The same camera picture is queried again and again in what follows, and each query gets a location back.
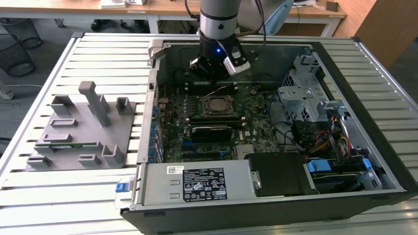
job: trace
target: aluminum profile table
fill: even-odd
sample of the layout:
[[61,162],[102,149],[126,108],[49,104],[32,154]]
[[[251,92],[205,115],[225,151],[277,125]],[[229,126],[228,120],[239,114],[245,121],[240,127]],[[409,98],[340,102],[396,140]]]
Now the aluminum profile table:
[[[136,156],[150,67],[150,39],[197,39],[190,35],[85,33],[72,38],[0,160],[0,234],[140,234],[114,208],[114,184],[136,171]],[[261,40],[248,36],[243,40]],[[418,105],[361,43],[351,39],[271,37],[269,41],[319,41],[328,51],[387,140],[418,179]],[[126,96],[136,102],[126,168],[25,172],[26,158],[38,140],[56,94],[77,94],[80,81],[93,81],[106,101]],[[328,88],[337,97],[327,80]],[[418,234],[418,198],[383,206],[332,222],[309,222],[193,234],[271,235]]]

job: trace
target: blue latch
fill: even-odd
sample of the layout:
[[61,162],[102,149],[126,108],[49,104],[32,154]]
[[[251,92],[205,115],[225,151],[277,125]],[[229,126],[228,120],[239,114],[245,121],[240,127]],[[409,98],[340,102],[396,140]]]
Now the blue latch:
[[117,183],[116,184],[116,192],[129,192],[129,183]]
[[367,158],[363,158],[363,164],[364,164],[365,169],[368,170],[371,168],[371,162]]
[[307,164],[308,172],[331,171],[327,160],[311,160]]

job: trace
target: cpu socket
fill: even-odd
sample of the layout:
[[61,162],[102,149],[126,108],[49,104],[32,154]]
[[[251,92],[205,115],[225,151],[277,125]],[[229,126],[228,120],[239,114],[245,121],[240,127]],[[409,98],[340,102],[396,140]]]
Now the cpu socket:
[[233,111],[233,98],[231,96],[206,96],[201,101],[202,115],[205,117],[232,117],[236,115]]

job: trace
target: wastebasket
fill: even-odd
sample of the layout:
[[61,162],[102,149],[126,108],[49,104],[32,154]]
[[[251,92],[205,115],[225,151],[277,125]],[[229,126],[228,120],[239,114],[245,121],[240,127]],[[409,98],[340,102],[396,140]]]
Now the wastebasket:
[[19,77],[34,69],[15,34],[0,34],[0,68],[11,77]]
[[30,19],[1,18],[0,24],[7,33],[15,34],[25,49],[34,48],[41,40]]

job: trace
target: green circuit board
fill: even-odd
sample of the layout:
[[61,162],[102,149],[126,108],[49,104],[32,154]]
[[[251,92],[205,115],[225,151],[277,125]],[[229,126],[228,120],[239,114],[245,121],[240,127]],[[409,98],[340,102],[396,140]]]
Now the green circuit board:
[[[222,152],[225,160],[237,158],[235,146],[237,144],[252,144],[253,152],[279,152],[279,143],[271,129],[267,116],[267,108],[271,101],[271,91],[251,93],[252,85],[237,85],[237,92],[233,95],[197,96],[188,95],[184,88],[168,88],[168,101],[162,110],[162,126],[166,130],[166,141],[164,147],[164,162],[185,162],[184,153],[218,153]],[[231,101],[235,117],[245,118],[245,125],[232,130],[232,137],[228,142],[194,143],[190,142],[185,118],[202,118],[204,100],[209,97],[225,97]]]

